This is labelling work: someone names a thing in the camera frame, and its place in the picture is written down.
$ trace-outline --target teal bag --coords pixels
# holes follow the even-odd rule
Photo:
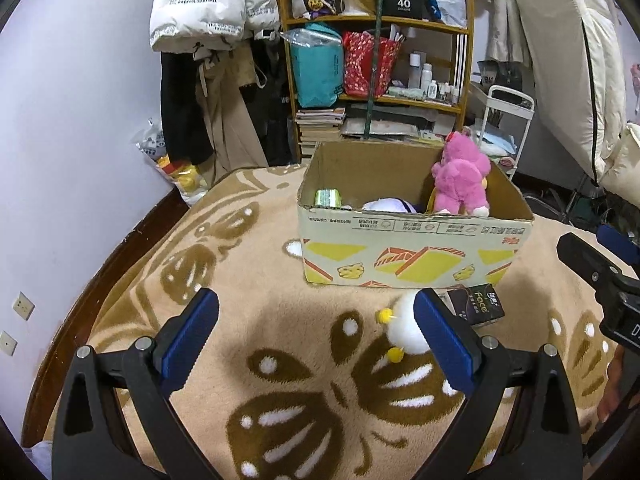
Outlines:
[[[340,34],[322,23],[308,23],[305,28],[342,39]],[[293,79],[302,108],[332,106],[342,93],[344,51],[342,43],[331,46],[304,47],[291,44]]]

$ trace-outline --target red gift bag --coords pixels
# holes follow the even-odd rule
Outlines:
[[[354,97],[368,97],[371,79],[374,37],[368,32],[345,32],[344,45],[344,92]],[[380,97],[391,81],[398,52],[399,41],[380,38],[378,50],[378,84],[374,95]]]

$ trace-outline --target pink teddy bear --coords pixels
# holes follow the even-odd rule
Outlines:
[[[434,212],[457,215],[464,205],[469,215],[489,216],[485,189],[490,171],[489,158],[475,142],[458,132],[450,134],[442,161],[431,168],[436,187]]]

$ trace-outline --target wooden shelf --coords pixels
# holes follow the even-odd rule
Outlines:
[[[305,23],[325,22],[325,23],[343,23],[346,30],[351,27],[362,30],[363,28],[373,28],[376,23],[375,16],[351,16],[338,14],[337,16],[321,16],[315,20],[306,20],[304,18],[294,18],[291,12],[291,0],[278,0],[278,9],[280,10],[280,19],[282,21],[282,30],[300,27]],[[460,88],[460,102],[456,106],[449,106],[439,102],[430,101],[414,101],[411,99],[396,98],[391,96],[382,96],[374,101],[379,104],[389,104],[397,106],[421,107],[438,110],[446,114],[456,116],[456,128],[461,130],[465,121],[466,102],[468,99],[469,80],[471,76],[471,64],[473,59],[474,46],[474,16],[476,15],[474,0],[466,0],[466,15],[468,22],[466,28],[451,27],[443,23],[428,22],[427,20],[412,20],[409,18],[400,18],[398,16],[382,16],[382,22],[385,24],[395,23],[401,27],[415,27],[423,30],[433,30],[434,32],[442,32],[451,36],[451,55],[449,59],[441,59],[436,57],[427,57],[427,62],[433,66],[439,66],[449,69],[449,83],[455,84]],[[294,81],[293,68],[291,64],[291,49],[289,43],[284,43],[284,51],[287,60],[287,79],[289,83],[289,95],[293,96],[290,100],[291,116],[296,117],[298,111],[298,101],[296,99],[296,85]],[[339,99],[349,101],[359,101],[365,103],[366,98],[357,98],[341,94]],[[300,149],[300,131],[294,123],[294,139],[296,145],[296,153],[302,156]]]
[[[286,25],[303,25],[312,22],[369,22],[375,23],[375,16],[363,15],[344,15],[337,16],[319,16],[314,20],[306,20],[305,18],[289,18],[284,20]],[[382,16],[382,23],[395,23],[396,25],[404,25],[406,27],[425,28],[427,30],[437,30],[448,34],[469,34],[468,29],[460,27],[451,27],[443,23],[428,22],[427,20],[412,20],[411,18],[399,18],[398,16]]]
[[[354,97],[347,94],[340,94],[338,96],[338,99],[342,99],[344,101],[360,101],[363,103],[367,102],[366,97]],[[386,95],[376,97],[375,99],[373,99],[373,101],[376,103],[384,103],[389,105],[431,108],[432,110],[439,110],[441,112],[455,114],[455,115],[459,115],[460,113],[462,113],[462,110],[460,109],[459,106],[450,106],[450,105],[445,105],[441,103],[435,103],[432,101],[415,101],[413,99],[402,99],[399,97],[392,97],[392,96],[386,96]]]

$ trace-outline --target screw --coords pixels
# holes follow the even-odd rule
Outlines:
[[[489,350],[495,350],[498,348],[499,344],[498,340],[490,335],[486,335],[482,338],[482,346]]]
[[[136,348],[138,350],[146,350],[151,347],[153,340],[150,337],[141,337],[136,341]]]
[[[558,355],[558,349],[552,344],[547,343],[546,345],[544,345],[543,349],[545,351],[545,354],[547,354],[549,357],[556,357]]]
[[[76,355],[81,359],[84,359],[85,357],[89,357],[90,354],[91,354],[90,346],[81,346],[76,352]]]

